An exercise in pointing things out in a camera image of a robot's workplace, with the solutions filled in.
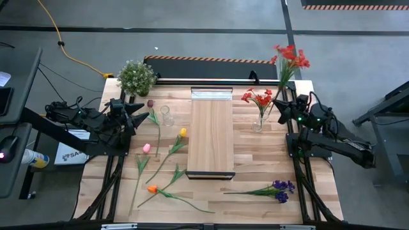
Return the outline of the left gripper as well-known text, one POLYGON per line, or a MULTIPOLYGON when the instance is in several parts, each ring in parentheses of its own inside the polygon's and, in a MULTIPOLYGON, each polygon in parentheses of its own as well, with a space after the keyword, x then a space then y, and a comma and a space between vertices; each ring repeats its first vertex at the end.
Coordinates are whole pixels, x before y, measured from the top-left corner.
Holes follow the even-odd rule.
POLYGON ((132 135, 132 125, 135 129, 150 115, 149 112, 144 112, 138 115, 131 115, 134 112, 144 107, 144 103, 127 103, 127 110, 125 104, 121 99, 111 98, 109 101, 110 112, 109 121, 111 122, 111 137, 109 144, 112 147, 118 147, 122 144, 125 137, 132 135))

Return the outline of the dark purple artificial tulip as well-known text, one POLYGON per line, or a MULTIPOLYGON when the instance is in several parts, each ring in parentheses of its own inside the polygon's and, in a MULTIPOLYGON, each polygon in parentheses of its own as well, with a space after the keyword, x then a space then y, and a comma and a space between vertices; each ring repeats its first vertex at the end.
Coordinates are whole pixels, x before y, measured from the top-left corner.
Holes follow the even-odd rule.
POLYGON ((155 113, 155 110, 153 108, 154 106, 154 101, 153 100, 148 100, 147 102, 147 106, 149 108, 149 116, 148 118, 158 126, 158 139, 157 139, 157 149, 156 149, 156 153, 155 156, 157 157, 158 155, 158 151, 159 151, 159 147, 160 147, 160 138, 161 138, 161 130, 160 130, 160 123, 158 121, 158 117, 155 113))

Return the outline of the red artificial flower bunch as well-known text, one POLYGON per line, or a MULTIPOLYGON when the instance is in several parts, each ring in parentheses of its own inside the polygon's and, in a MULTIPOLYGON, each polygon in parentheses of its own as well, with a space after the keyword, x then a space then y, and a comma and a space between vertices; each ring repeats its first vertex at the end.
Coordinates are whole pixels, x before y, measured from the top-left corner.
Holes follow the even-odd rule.
POLYGON ((298 50, 295 54, 295 46, 288 45, 281 47, 280 45, 274 46, 277 55, 273 56, 270 60, 270 64, 274 65, 279 61, 279 89, 274 96, 277 99, 279 93, 286 86, 287 82, 292 78, 294 73, 303 68, 309 68, 310 62, 306 58, 302 49, 298 50))
POLYGON ((249 88, 241 97, 241 100, 246 103, 254 103, 258 108, 258 113, 268 112, 271 108, 272 103, 272 91, 270 89, 265 89, 263 94, 255 92, 255 88, 249 88))

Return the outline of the pink artificial tulip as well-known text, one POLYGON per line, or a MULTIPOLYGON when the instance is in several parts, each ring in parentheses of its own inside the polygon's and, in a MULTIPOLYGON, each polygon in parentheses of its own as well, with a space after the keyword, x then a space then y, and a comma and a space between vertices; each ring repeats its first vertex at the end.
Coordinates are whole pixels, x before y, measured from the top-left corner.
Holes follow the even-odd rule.
POLYGON ((135 185, 135 190, 134 190, 133 197, 132 197, 132 202, 131 202, 131 205, 130 205, 130 209, 128 211, 129 216, 131 216, 131 214, 132 214, 132 210, 133 210, 133 207, 134 207, 135 198, 136 198, 136 195, 137 195, 137 189, 138 189, 138 186, 139 186, 141 174, 143 173, 144 168, 146 167, 146 165, 147 165, 147 163, 148 163, 148 161, 150 159, 150 157, 148 156, 148 153, 150 152, 150 149, 151 149, 151 145, 150 144, 145 144, 143 146, 143 148, 142 148, 142 151, 143 151, 142 155, 137 155, 136 158, 135 158, 136 159, 136 164, 137 164, 137 169, 138 169, 138 175, 137 175, 137 182, 136 182, 136 185, 135 185))

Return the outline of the yellow artificial tulip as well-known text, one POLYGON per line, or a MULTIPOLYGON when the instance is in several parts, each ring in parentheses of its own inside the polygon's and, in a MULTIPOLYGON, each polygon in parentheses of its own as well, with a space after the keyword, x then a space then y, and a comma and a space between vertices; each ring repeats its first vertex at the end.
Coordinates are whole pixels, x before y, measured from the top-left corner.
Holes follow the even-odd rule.
POLYGON ((176 153, 180 148, 184 147, 184 143, 182 143, 182 140, 184 138, 186 138, 187 136, 187 129, 186 128, 182 128, 176 139, 175 142, 173 144, 173 147, 169 150, 168 154, 165 156, 164 160, 161 162, 161 164, 159 165, 158 169, 155 171, 155 173, 146 181, 146 183, 150 182, 161 170, 161 168, 163 167, 163 165, 165 164, 165 162, 167 161, 167 159, 172 156, 174 153, 176 153))

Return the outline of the purple artificial flower bunch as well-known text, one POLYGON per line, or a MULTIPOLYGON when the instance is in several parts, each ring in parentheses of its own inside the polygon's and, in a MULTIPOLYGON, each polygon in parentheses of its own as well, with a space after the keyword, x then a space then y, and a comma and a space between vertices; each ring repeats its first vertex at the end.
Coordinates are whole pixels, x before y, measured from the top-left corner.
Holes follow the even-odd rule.
POLYGON ((246 192, 225 192, 225 194, 240 194, 270 197, 283 204, 289 200, 288 193, 293 194, 295 185, 290 181, 275 180, 271 185, 258 190, 251 190, 246 192))

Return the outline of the clear glass vase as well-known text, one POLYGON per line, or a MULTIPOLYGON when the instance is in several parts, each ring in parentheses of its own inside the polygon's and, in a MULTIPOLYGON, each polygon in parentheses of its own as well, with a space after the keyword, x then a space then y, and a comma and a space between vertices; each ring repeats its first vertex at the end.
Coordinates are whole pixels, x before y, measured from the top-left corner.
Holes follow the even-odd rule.
POLYGON ((268 112, 259 112, 258 118, 252 124, 252 129, 255 132, 260 132, 263 129, 263 125, 268 121, 269 113, 268 112))
POLYGON ((163 121, 163 125, 165 126, 173 126, 174 124, 174 119, 171 115, 171 111, 170 108, 167 105, 163 105, 160 108, 160 112, 162 114, 162 121, 163 121))

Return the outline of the potted green leafy plant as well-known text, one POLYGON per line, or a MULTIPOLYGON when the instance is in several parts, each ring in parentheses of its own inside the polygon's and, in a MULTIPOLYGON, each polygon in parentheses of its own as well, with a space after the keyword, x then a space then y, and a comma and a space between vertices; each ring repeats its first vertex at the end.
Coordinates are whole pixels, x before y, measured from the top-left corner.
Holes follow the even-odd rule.
POLYGON ((118 74, 118 86, 130 96, 145 97, 158 77, 150 65, 141 61, 126 61, 118 74))

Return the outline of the orange tulip flower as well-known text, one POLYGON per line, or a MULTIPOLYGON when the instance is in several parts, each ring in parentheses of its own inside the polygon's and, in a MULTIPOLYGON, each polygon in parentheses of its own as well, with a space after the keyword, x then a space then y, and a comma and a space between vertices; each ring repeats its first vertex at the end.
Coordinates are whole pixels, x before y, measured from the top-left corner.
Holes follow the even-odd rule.
POLYGON ((148 202, 150 199, 152 199, 155 195, 159 194, 163 194, 164 190, 167 189, 168 187, 170 187, 174 182, 176 182, 179 178, 181 178, 183 175, 185 175, 185 173, 187 172, 186 169, 181 170, 180 166, 178 164, 176 164, 174 172, 173 172, 173 177, 170 180, 170 182, 163 188, 158 188, 156 192, 153 193, 153 195, 148 198, 147 200, 143 201, 141 204, 138 205, 138 207, 142 206, 144 203, 148 202))

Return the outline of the translucent plastic strip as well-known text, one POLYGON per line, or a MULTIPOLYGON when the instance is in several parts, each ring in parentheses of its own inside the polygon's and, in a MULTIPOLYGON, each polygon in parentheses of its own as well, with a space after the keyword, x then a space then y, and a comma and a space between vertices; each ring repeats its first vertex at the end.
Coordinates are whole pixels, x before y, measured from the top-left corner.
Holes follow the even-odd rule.
POLYGON ((191 91, 191 98, 192 100, 222 100, 228 101, 232 100, 233 91, 228 90, 192 90, 191 91))

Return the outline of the orange artificial tulip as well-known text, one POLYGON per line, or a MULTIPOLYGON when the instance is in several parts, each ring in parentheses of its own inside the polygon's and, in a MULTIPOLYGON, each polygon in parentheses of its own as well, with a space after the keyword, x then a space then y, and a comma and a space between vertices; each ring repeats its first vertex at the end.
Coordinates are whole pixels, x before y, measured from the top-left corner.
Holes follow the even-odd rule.
POLYGON ((186 201, 185 199, 182 199, 182 198, 177 197, 177 196, 175 196, 175 195, 172 195, 172 194, 170 194, 170 193, 168 193, 168 192, 165 192, 164 190, 158 188, 156 185, 149 186, 149 187, 148 187, 148 192, 151 193, 151 194, 161 194, 161 195, 163 195, 163 196, 166 197, 166 198, 171 198, 171 199, 179 200, 179 201, 181 201, 181 202, 183 202, 183 203, 186 203, 186 204, 188 204, 189 206, 193 207, 193 208, 194 208, 195 210, 197 210, 197 211, 201 211, 201 212, 204 212, 204 213, 213 213, 212 211, 203 210, 203 209, 201 209, 201 208, 198 208, 197 206, 193 205, 193 204, 190 203, 189 201, 186 201))

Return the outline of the black striped-edge floor mat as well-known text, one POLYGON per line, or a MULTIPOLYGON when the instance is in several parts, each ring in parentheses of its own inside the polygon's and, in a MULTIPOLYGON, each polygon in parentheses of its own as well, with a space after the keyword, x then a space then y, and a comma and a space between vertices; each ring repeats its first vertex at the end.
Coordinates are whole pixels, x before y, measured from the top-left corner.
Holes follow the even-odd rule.
POLYGON ((409 0, 300 0, 305 10, 409 10, 409 0))
POLYGON ((143 63, 168 79, 248 79, 252 71, 259 79, 278 79, 276 66, 264 60, 151 55, 143 63))

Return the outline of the black computer mouse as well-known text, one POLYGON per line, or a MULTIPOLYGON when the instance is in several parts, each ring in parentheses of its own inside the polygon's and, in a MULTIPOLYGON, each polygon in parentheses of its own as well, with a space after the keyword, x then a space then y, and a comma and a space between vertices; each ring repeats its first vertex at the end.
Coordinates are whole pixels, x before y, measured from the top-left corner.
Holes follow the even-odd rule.
POLYGON ((15 157, 15 150, 18 143, 18 137, 9 135, 0 141, 0 163, 7 164, 15 157))

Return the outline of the silver metal bracket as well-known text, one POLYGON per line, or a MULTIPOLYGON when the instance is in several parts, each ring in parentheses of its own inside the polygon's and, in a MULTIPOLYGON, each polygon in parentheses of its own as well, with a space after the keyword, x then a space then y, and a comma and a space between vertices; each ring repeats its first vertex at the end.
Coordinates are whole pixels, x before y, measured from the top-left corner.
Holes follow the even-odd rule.
POLYGON ((296 224, 285 224, 280 225, 280 230, 316 230, 315 226, 308 225, 296 225, 296 224))
POLYGON ((122 224, 103 224, 100 230, 133 230, 137 229, 136 223, 122 223, 122 224))

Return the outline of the black horizontal frame beam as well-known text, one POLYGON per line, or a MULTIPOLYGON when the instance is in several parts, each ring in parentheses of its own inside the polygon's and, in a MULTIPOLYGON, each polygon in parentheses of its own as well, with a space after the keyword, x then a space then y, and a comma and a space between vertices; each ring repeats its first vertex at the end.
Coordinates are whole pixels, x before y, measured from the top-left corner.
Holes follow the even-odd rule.
MULTIPOLYGON (((137 229, 133 230, 280 230, 280 225, 285 224, 198 224, 198 223, 148 223, 148 222, 122 222, 136 223, 137 229)), ((100 230, 103 224, 114 223, 110 220, 70 220, 42 224, 26 224, 18 226, 3 226, 0 230, 100 230)), ((391 227, 365 226, 358 224, 347 224, 345 222, 306 222, 305 224, 315 226, 316 230, 404 230, 391 227)))

